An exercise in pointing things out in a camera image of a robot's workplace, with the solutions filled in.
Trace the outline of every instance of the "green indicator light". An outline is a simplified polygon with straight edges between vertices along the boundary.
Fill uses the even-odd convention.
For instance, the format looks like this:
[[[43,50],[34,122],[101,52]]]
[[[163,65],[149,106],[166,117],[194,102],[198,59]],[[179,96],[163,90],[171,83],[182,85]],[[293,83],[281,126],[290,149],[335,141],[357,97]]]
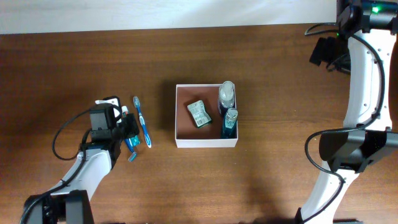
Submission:
[[[372,12],[374,12],[374,13],[379,13],[379,11],[380,11],[379,7],[373,7],[372,8]]]

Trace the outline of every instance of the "blue and white toothbrush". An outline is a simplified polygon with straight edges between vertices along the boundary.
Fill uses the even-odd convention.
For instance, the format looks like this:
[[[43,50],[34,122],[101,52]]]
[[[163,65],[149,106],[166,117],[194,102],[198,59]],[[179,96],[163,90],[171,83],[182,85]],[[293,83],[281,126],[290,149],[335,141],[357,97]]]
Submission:
[[[148,131],[147,131],[147,128],[145,126],[144,117],[142,116],[141,110],[139,108],[138,97],[135,96],[133,98],[133,102],[134,102],[134,106],[138,110],[138,118],[139,118],[139,122],[141,123],[142,129],[144,130],[145,142],[147,143],[148,147],[152,147],[152,144],[150,143],[150,138],[149,138],[149,135],[148,135]]]

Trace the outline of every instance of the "cardboard box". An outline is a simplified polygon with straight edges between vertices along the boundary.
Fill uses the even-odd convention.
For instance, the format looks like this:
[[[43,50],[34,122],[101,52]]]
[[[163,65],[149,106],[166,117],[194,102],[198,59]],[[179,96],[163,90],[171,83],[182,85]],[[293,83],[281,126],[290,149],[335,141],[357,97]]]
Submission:
[[[221,84],[186,84],[175,87],[175,143],[179,148],[198,147],[235,147],[238,141],[238,124],[236,137],[220,139],[223,118],[217,108],[218,89]],[[187,106],[203,100],[212,123],[197,128]]]

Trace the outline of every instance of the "soap bar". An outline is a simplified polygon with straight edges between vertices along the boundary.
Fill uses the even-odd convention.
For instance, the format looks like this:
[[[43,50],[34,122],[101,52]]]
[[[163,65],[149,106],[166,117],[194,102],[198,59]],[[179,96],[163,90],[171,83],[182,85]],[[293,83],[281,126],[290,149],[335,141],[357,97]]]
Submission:
[[[197,128],[201,128],[211,123],[211,117],[206,112],[205,104],[203,103],[202,100],[196,101],[188,105],[187,108],[191,113]]]

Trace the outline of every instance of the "brown table surface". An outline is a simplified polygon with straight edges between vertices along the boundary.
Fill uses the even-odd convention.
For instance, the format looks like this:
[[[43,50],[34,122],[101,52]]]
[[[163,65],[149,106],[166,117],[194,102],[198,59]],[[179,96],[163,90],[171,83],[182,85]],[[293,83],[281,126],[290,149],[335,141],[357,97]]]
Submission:
[[[292,218],[319,171],[304,154],[315,131],[339,128],[349,76],[308,62],[318,37],[308,25],[0,35],[0,220],[16,223],[25,199],[56,184],[73,161],[51,152],[56,130],[97,99],[140,98],[152,149],[125,145],[91,200],[97,223],[237,223]],[[390,112],[398,124],[397,58]],[[175,85],[236,84],[235,148],[177,149]],[[88,116],[60,135],[75,153]],[[317,154],[319,139],[310,152]],[[336,218],[398,223],[398,153],[368,167]]]

